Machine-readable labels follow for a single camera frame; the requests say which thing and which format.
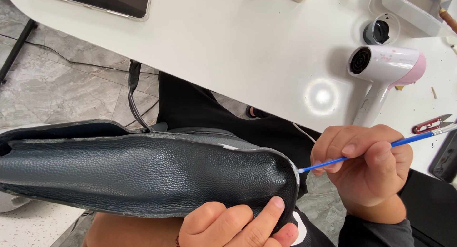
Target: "black pants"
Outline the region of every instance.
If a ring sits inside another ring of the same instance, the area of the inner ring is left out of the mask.
[[[172,75],[159,74],[159,115],[157,122],[167,122],[168,129],[182,127],[218,128],[261,147],[269,147],[285,154],[297,168],[310,166],[313,142],[298,131],[291,122],[269,116],[245,120],[220,105],[208,89],[196,86]],[[302,128],[314,139],[320,133]],[[300,174],[299,197],[307,192],[306,175]]]

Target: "blue paint brush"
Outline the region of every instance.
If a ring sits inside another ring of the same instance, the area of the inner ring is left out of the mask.
[[[449,126],[446,126],[446,127],[442,127],[442,128],[439,128],[439,129],[432,130],[432,131],[427,132],[427,133],[421,133],[421,134],[418,134],[418,135],[415,135],[415,136],[408,137],[406,139],[401,139],[401,140],[395,141],[395,142],[390,143],[390,144],[392,145],[392,147],[396,147],[396,146],[399,146],[399,145],[405,145],[405,144],[412,143],[412,142],[415,142],[415,141],[419,141],[419,140],[422,140],[422,139],[426,139],[426,138],[429,138],[429,137],[432,137],[432,136],[435,136],[435,135],[439,135],[439,134],[442,134],[442,133],[447,133],[447,132],[450,132],[450,131],[454,131],[456,129],[457,129],[457,124],[452,124],[452,125],[449,125]],[[311,167],[308,167],[308,168],[300,168],[300,169],[298,169],[298,173],[303,173],[305,171],[310,171],[311,169],[320,168],[320,167],[323,167],[323,166],[327,166],[327,165],[330,165],[330,164],[333,164],[333,163],[336,163],[336,162],[342,162],[342,161],[345,161],[345,160],[349,160],[349,158],[342,157],[342,158],[339,158],[339,159],[336,159],[336,160],[333,160],[333,161],[324,162],[324,163],[321,163],[321,164],[318,164],[318,165],[314,165],[314,166],[311,166]]]

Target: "hand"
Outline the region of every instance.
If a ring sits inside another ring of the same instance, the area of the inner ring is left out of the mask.
[[[378,205],[395,195],[408,177],[413,151],[409,145],[391,148],[390,143],[399,139],[403,135],[385,125],[328,127],[311,151],[311,163],[342,156],[352,159],[313,173],[320,176],[327,171],[343,200],[366,207]]]
[[[298,237],[294,224],[286,224],[270,237],[283,210],[283,199],[278,196],[254,220],[247,205],[227,209],[222,203],[207,202],[184,218],[179,244],[181,247],[289,247]]]

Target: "hair dryer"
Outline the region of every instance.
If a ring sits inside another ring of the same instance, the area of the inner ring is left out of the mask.
[[[353,123],[371,127],[392,87],[412,84],[424,75],[426,57],[409,48],[364,45],[351,55],[347,69],[349,74],[373,83]]]

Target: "pebbled leather texture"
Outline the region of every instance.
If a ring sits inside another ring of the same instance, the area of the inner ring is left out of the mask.
[[[286,208],[274,232],[289,221],[298,174],[287,157],[229,132],[186,131],[135,133],[103,120],[12,130],[0,135],[0,191],[152,218],[208,201],[258,215],[278,195]]]

